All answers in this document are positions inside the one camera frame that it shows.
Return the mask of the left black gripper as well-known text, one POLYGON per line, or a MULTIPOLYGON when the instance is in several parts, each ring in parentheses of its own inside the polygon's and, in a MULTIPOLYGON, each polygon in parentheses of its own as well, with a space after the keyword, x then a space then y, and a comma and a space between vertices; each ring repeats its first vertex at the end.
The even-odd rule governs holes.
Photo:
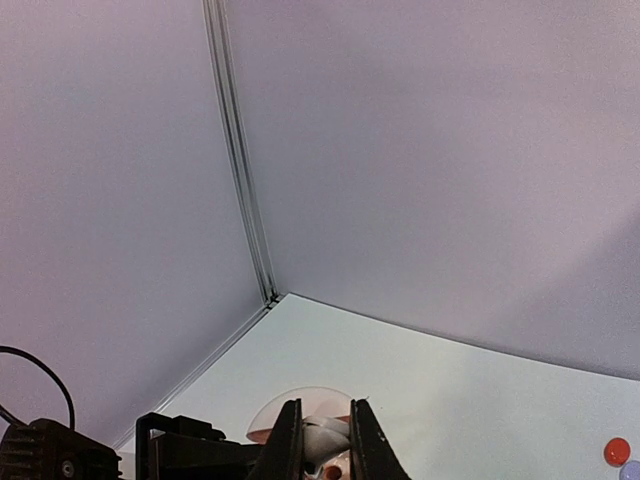
POLYGON ((230 441, 211 424, 148 413, 136 421, 137 479, 245 479, 262 446, 230 441))

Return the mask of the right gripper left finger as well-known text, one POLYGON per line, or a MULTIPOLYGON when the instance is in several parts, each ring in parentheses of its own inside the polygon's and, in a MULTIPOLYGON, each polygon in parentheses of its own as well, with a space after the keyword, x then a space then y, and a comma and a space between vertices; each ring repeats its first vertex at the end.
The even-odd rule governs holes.
POLYGON ((247 480, 303 478, 302 400, 287 400, 247 480))

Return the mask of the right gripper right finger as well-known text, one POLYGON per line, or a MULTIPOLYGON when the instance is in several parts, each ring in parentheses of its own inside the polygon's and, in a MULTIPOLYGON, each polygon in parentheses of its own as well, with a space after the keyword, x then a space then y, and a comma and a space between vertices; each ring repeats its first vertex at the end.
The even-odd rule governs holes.
POLYGON ((356 480, 410 480, 366 399, 350 405, 350 475, 356 480))

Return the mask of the white earbud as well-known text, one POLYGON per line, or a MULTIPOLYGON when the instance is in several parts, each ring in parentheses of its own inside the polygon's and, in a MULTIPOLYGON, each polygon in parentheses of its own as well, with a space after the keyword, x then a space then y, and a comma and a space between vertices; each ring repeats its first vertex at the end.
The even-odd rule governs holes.
POLYGON ((303 464, 311 476, 323 465, 350 448, 350 426, 341 418, 308 416, 302 421, 303 464))

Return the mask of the red charging case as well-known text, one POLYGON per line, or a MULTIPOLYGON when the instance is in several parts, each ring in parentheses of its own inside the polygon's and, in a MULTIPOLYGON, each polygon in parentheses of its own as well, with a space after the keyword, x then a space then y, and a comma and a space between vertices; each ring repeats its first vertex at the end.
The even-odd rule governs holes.
POLYGON ((603 450, 605 462, 615 468, 622 467, 631 456, 631 447, 627 440, 621 437, 612 438, 603 450))

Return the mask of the purple charging case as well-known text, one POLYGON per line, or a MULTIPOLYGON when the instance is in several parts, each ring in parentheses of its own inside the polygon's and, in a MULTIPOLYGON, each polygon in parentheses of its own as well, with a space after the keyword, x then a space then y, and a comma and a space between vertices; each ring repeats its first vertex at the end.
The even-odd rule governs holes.
POLYGON ((619 480, 640 480, 640 462, 630 460, 622 465, 618 475, 619 480))

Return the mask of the left aluminium corner post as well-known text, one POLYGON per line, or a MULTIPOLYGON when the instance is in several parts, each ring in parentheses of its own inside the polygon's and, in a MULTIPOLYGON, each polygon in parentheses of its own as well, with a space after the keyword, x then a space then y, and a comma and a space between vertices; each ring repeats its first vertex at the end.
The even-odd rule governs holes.
POLYGON ((256 201, 223 1, 149 1, 134 71, 155 107, 130 110, 135 171, 119 252, 123 371, 115 446, 176 408, 278 299, 256 201))

